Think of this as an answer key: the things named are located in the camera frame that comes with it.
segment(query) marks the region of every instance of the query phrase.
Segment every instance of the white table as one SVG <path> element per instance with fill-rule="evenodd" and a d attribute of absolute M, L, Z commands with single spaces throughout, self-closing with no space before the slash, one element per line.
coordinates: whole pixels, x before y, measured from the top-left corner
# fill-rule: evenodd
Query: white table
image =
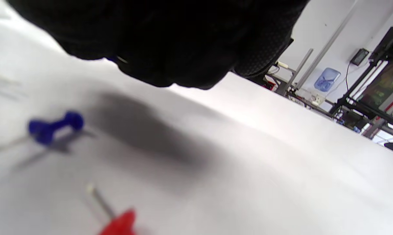
<path fill-rule="evenodd" d="M 393 152 L 229 74 L 159 89 L 0 25 L 0 144 L 32 117 L 80 111 L 85 131 L 0 153 L 0 234 L 87 235 L 84 192 L 135 207 L 139 235 L 393 234 Z"/>

